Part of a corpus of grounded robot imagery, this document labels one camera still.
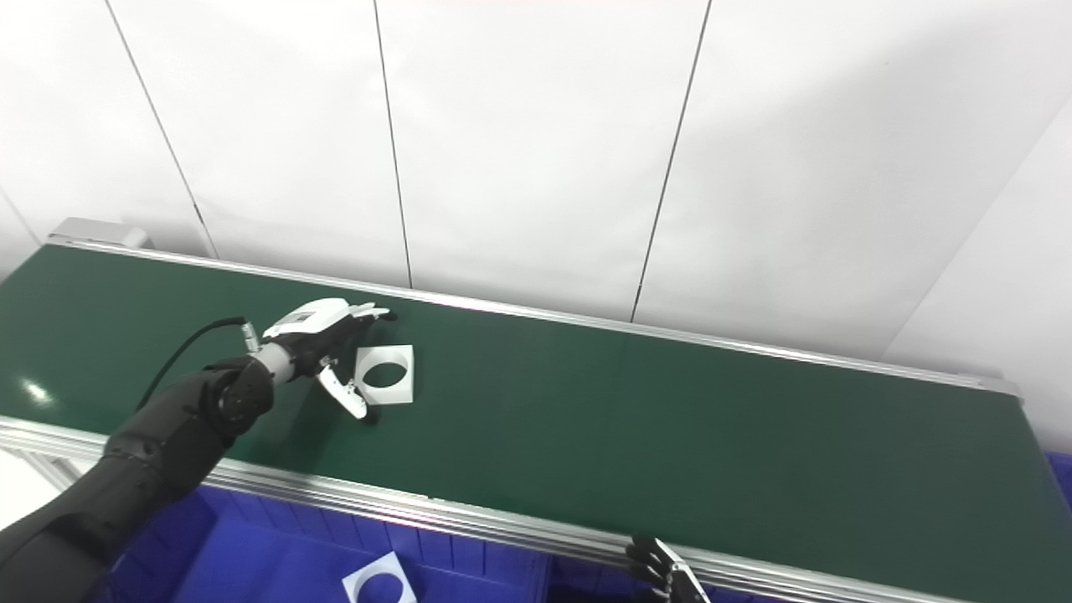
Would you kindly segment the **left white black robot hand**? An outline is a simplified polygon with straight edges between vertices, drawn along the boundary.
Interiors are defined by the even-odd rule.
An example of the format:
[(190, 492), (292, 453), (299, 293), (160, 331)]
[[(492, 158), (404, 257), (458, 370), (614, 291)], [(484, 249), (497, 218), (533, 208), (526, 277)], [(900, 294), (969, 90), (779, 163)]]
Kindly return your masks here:
[(357, 389), (353, 378), (343, 381), (337, 363), (344, 349), (363, 336), (373, 324), (397, 320), (397, 313), (374, 302), (352, 305), (344, 298), (307, 302), (263, 333), (263, 341), (251, 355), (279, 386), (298, 378), (315, 380), (355, 420), (378, 423)]

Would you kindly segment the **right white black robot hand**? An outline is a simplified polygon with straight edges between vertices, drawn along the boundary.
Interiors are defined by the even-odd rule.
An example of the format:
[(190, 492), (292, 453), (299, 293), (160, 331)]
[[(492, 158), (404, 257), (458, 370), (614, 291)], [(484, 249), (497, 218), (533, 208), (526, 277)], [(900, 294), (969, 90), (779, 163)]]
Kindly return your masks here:
[(632, 535), (626, 546), (626, 571), (635, 580), (647, 584), (636, 592), (639, 602), (711, 602), (693, 568), (662, 539)]

